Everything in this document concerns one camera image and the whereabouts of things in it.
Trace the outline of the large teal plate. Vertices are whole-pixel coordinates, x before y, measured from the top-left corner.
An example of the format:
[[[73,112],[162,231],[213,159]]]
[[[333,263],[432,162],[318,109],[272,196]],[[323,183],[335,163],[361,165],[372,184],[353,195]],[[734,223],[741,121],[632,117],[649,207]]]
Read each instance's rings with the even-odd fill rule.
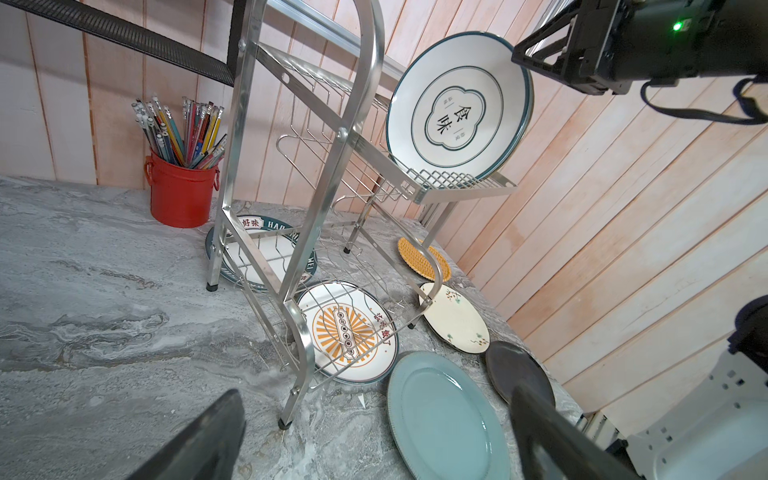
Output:
[[[411,352],[392,371],[388,419],[416,479],[509,479],[501,422],[478,385],[455,363]]]

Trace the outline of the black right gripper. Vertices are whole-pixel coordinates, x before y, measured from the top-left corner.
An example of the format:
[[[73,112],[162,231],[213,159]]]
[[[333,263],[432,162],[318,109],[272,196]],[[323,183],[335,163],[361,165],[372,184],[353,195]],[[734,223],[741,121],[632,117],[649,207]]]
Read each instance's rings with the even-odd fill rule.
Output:
[[[629,83],[767,72],[764,1],[579,1],[513,47],[511,61],[591,95]]]

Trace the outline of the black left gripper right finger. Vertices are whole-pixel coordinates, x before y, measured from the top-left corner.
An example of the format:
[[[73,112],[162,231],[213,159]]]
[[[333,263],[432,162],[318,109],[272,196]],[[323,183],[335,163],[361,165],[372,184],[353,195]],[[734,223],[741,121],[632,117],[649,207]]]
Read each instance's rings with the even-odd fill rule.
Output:
[[[529,388],[514,388],[511,424],[526,479],[636,479]]]

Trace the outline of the white green clover plate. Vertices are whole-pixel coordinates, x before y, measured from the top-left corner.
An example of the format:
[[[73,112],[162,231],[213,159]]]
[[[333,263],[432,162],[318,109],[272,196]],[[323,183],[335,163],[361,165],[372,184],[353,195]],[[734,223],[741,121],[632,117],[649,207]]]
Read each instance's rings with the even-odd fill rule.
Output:
[[[495,34],[467,31],[424,50],[388,108],[388,153],[405,170],[483,180],[521,142],[534,109],[529,71]]]

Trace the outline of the stainless steel dish rack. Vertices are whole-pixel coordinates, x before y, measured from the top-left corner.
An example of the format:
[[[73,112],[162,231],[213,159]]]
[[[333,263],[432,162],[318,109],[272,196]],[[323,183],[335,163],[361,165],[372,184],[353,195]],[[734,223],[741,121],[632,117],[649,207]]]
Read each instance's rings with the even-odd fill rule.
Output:
[[[331,227],[329,212],[340,202],[358,200],[366,211],[381,209],[387,198],[404,198],[421,205],[440,204],[451,212],[457,203],[510,194],[514,184],[495,172],[483,180],[450,179],[417,174],[403,169],[386,151],[363,134],[370,108],[383,104],[375,92],[384,64],[383,15],[375,1],[355,5],[362,40],[353,80],[344,80],[311,63],[261,44],[259,37],[267,5],[247,1],[244,24],[237,43],[238,56],[233,85],[232,118],[227,133],[225,167],[219,189],[213,227],[206,288],[216,291],[221,269],[232,263],[227,241],[236,242],[263,285],[255,293],[246,278],[239,286],[278,356],[295,373],[278,425],[288,429],[305,395],[318,387],[315,349],[308,322],[298,297],[307,286],[303,273],[311,254],[321,247],[322,232]],[[242,226],[232,210],[234,186],[242,150],[253,83],[253,71],[262,66],[316,116],[331,134],[319,139],[325,147],[320,177],[310,185],[313,197],[303,223],[297,228],[297,244],[284,276],[278,276],[257,246],[257,239]]]

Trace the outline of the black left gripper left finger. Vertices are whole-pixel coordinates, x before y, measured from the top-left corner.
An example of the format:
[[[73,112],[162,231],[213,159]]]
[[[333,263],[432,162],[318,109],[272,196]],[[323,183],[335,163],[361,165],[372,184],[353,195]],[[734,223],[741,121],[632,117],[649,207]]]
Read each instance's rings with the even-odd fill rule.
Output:
[[[132,479],[230,479],[246,430],[241,394],[230,389],[167,442]]]

